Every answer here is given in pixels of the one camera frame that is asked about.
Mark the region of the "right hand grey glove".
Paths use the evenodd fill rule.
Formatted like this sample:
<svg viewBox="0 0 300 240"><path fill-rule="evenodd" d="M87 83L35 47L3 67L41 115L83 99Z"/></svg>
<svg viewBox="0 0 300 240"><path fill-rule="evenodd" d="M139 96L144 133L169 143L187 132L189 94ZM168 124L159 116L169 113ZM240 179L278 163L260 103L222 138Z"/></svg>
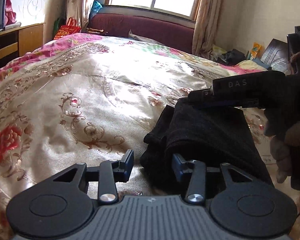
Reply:
<svg viewBox="0 0 300 240"><path fill-rule="evenodd" d="M300 147L300 121L287 129L284 135L279 134L275 125L267 121L264 135L272 137L270 142L270 153L276 160L276 180L282 184L292 174L292 163L290 156L291 147Z"/></svg>

